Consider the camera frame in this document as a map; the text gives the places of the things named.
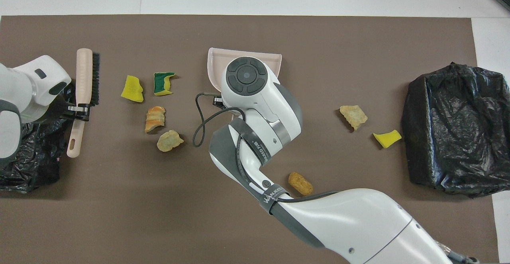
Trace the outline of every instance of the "brown table surface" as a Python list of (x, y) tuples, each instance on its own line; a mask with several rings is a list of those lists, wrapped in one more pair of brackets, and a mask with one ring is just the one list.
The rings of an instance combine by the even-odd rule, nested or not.
[[(81, 155), (62, 158), (61, 179), (26, 195), (0, 193), (0, 263), (346, 263), (292, 235), (209, 158), (211, 133), (194, 148), (194, 97), (215, 91), (210, 47), (281, 53), (279, 80), (301, 104), (304, 131), (262, 170), (289, 191), (297, 171), (315, 193), (373, 188), (395, 199), (436, 240), (497, 262), (491, 197), (468, 199), (408, 180), (404, 142), (381, 149), (372, 133), (400, 128), (407, 85), (448, 65), (476, 65), (470, 19), (268, 16), (2, 17), (0, 61), (19, 66), (50, 55), (75, 75), (75, 52), (101, 54), (100, 105)], [(152, 93), (153, 73), (175, 72), (173, 95)], [(120, 97), (139, 77), (143, 103)], [(357, 104), (357, 132), (338, 108)], [(152, 106), (166, 126), (144, 133)], [(202, 101), (204, 115), (216, 111)], [(184, 144), (156, 148), (169, 129)]]

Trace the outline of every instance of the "sponge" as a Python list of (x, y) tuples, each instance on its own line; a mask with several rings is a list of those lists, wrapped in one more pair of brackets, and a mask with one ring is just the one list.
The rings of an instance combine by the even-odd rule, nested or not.
[(154, 95), (170, 95), (170, 77), (175, 73), (154, 73)]
[(121, 97), (138, 103), (143, 102), (143, 88), (140, 85), (140, 80), (137, 77), (128, 75), (124, 90), (122, 90)]
[(397, 132), (397, 130), (393, 130), (388, 133), (382, 133), (381, 135), (373, 134), (377, 142), (381, 144), (381, 146), (387, 149), (394, 142), (402, 139), (402, 136)]

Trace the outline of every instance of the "black trash bag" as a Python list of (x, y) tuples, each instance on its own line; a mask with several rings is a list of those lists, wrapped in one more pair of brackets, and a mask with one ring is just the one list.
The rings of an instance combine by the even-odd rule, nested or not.
[[(65, 101), (74, 103), (73, 85), (60, 94)], [(68, 142), (64, 133), (72, 123), (57, 119), (47, 124), (24, 124), (21, 146), (14, 161), (0, 168), (0, 190), (27, 193), (59, 180), (60, 157), (67, 150)]]
[(509, 122), (500, 73), (452, 63), (421, 75), (402, 115), (410, 180), (471, 198), (508, 190)]

